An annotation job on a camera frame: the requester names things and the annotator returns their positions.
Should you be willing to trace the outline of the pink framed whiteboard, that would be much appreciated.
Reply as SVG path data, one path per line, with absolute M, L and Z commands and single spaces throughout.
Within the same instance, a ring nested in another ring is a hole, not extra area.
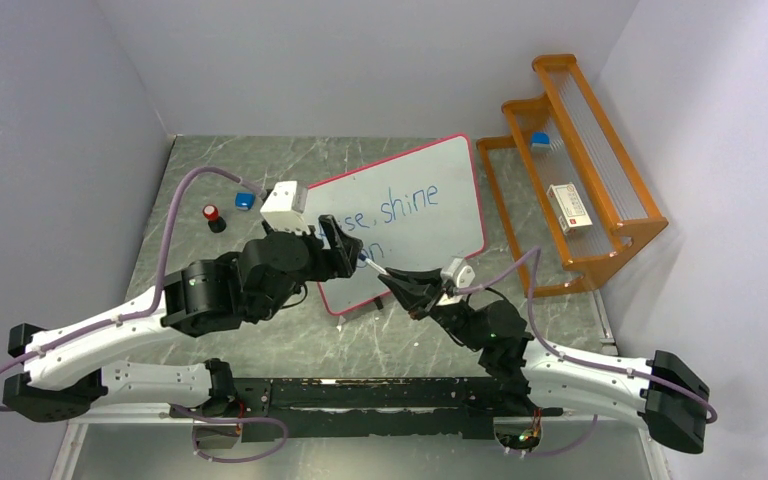
M 331 214 L 382 267 L 426 271 L 484 250 L 470 139 L 454 135 L 309 188 L 304 216 Z

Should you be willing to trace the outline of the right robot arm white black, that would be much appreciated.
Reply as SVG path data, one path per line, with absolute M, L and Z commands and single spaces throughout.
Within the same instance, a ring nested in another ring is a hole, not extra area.
M 704 450 L 713 421 L 710 390 L 676 354 L 607 356 L 546 340 L 507 299 L 474 308 L 440 270 L 388 269 L 379 280 L 413 320 L 432 319 L 458 345 L 478 353 L 479 365 L 502 383 L 510 413 L 562 408 L 625 421 L 662 446 Z

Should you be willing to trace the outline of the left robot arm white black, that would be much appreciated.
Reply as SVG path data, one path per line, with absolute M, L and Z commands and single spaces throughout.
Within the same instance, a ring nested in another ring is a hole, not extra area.
M 360 239 L 322 215 L 305 233 L 268 230 L 239 251 L 193 262 L 161 286 L 78 324 L 56 330 L 18 325 L 9 351 L 23 370 L 4 381 L 3 405 L 39 423 L 111 404 L 167 403 L 225 415 L 239 401 L 228 363 L 138 364 L 131 353 L 269 320 L 309 283 L 352 276 L 362 249 Z

